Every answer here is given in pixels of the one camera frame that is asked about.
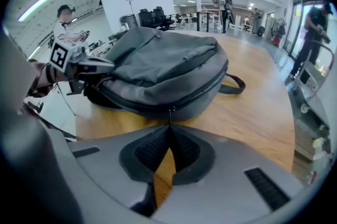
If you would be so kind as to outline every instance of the black chair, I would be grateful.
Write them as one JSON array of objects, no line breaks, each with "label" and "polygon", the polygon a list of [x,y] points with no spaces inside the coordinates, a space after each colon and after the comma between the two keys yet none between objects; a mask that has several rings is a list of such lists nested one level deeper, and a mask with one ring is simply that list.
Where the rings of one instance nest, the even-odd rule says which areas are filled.
[{"label": "black chair", "polygon": [[142,27],[157,28],[160,26],[160,23],[155,22],[153,12],[149,12],[147,9],[141,9],[138,16]]},{"label": "black chair", "polygon": [[153,12],[155,14],[154,21],[155,23],[160,24],[161,30],[174,29],[170,28],[170,25],[174,23],[174,20],[171,19],[172,15],[165,16],[164,11],[160,6],[157,6],[156,9],[153,9]]}]

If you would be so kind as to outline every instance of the gray backpack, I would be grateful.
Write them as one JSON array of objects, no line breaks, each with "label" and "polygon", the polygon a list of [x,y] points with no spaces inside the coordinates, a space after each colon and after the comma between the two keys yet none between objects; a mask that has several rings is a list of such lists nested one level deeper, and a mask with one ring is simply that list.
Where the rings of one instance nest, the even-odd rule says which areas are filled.
[{"label": "gray backpack", "polygon": [[[218,92],[240,94],[245,83],[226,74],[226,52],[213,37],[134,27],[106,54],[116,69],[85,88],[90,101],[168,121],[198,116]],[[238,88],[222,85],[228,75]]]}]

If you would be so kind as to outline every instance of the backpack handle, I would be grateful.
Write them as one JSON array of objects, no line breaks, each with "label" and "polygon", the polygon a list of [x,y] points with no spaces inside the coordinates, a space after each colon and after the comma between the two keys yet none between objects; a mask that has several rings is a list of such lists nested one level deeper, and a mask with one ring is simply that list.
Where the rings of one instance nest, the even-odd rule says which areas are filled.
[{"label": "backpack handle", "polygon": [[226,76],[231,77],[237,83],[239,87],[221,85],[219,92],[223,94],[241,94],[246,88],[245,82],[235,75],[226,74]]}]

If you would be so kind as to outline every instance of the zipper pull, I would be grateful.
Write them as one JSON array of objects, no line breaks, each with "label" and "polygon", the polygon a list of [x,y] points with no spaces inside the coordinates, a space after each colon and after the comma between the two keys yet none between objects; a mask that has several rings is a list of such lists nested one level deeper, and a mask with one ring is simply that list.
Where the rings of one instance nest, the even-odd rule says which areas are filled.
[{"label": "zipper pull", "polygon": [[168,116],[168,123],[169,123],[169,125],[171,124],[171,113],[173,113],[175,111],[175,107],[174,106],[172,106],[170,109],[169,109],[169,116]]}]

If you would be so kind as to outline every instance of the table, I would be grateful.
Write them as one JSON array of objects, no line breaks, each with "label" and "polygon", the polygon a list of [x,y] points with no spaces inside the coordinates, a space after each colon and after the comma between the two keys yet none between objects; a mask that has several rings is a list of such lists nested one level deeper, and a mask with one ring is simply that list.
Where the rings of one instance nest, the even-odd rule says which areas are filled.
[{"label": "table", "polygon": [[204,11],[197,11],[196,12],[196,30],[197,32],[200,31],[200,14],[206,15],[206,32],[209,32],[209,19],[210,14],[214,14],[213,12],[204,12]]},{"label": "table", "polygon": [[242,23],[241,24],[241,29],[244,30],[244,27],[249,27],[250,28],[250,33],[252,33],[252,29],[253,29],[253,26],[252,25],[248,25],[248,24],[245,24],[245,23]]},{"label": "table", "polygon": [[[267,51],[220,34],[174,32],[215,37],[229,57],[229,73],[246,83],[241,95],[218,94],[200,116],[179,124],[245,142],[291,172],[295,148],[292,108],[280,73]],[[88,100],[78,102],[76,113],[79,139],[120,135],[163,123],[131,112],[106,110]],[[173,155],[169,150],[154,177],[158,205],[170,192],[174,173]]]}]

